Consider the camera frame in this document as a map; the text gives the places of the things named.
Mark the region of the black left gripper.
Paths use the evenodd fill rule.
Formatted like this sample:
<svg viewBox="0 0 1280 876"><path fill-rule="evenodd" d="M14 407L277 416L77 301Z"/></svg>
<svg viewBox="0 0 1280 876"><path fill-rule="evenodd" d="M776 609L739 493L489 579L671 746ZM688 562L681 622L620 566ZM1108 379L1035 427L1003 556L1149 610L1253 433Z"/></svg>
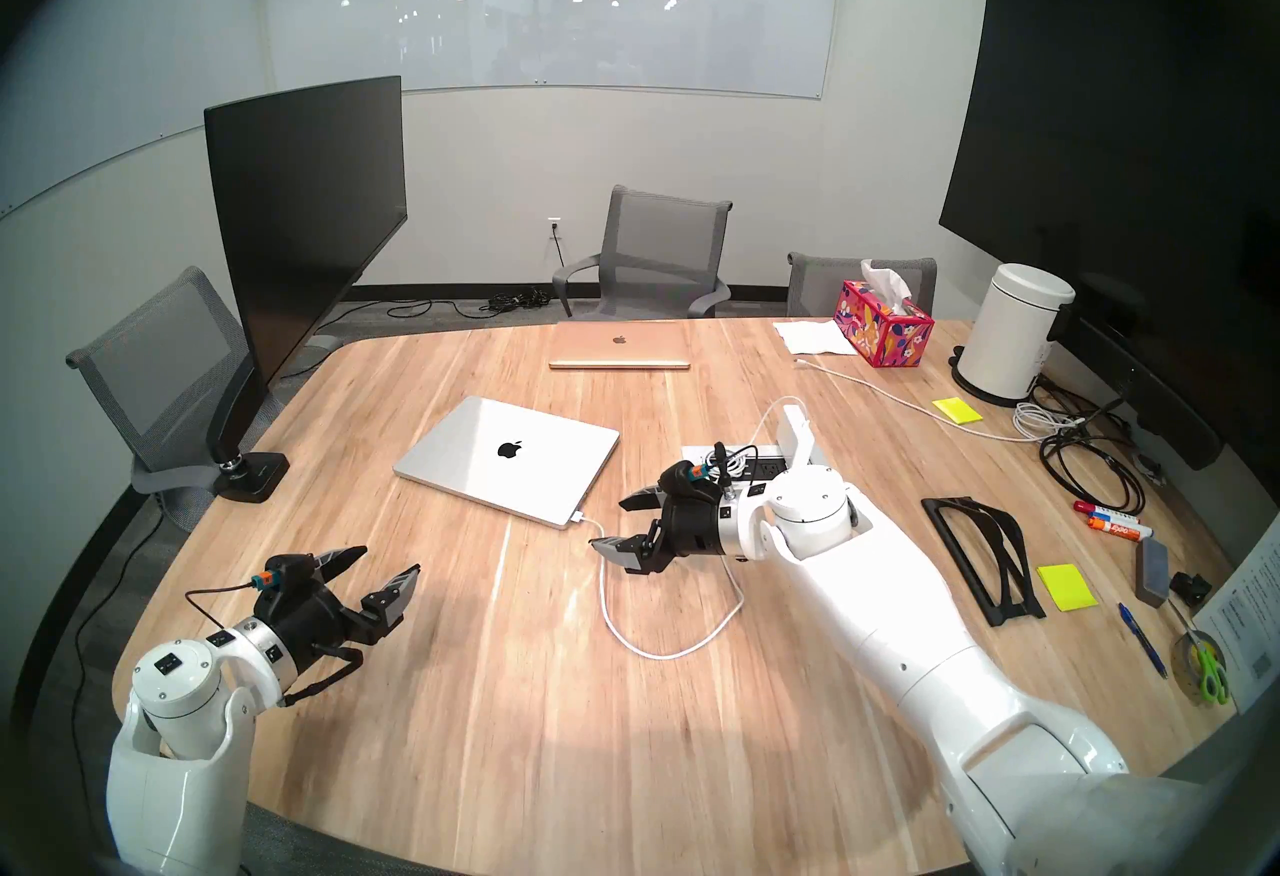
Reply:
<svg viewBox="0 0 1280 876"><path fill-rule="evenodd" d="M260 621L288 652L297 676L303 675L328 649L348 642L378 644L402 622L419 583L419 564L390 578L380 589L365 594L361 611L346 608L324 585L349 570L366 553L366 546L308 553L306 580L289 588L261 590Z"/></svg>

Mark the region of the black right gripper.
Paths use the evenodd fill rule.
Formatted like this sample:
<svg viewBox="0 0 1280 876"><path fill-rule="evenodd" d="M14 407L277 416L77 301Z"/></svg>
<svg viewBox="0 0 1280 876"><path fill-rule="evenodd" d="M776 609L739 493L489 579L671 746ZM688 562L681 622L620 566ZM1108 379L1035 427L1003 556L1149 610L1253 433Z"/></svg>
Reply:
<svg viewBox="0 0 1280 876"><path fill-rule="evenodd" d="M721 540L722 489L714 482L652 484L618 501L625 512L660 511L649 535L590 539L599 557L631 575L666 571L676 558L724 557Z"/></svg>

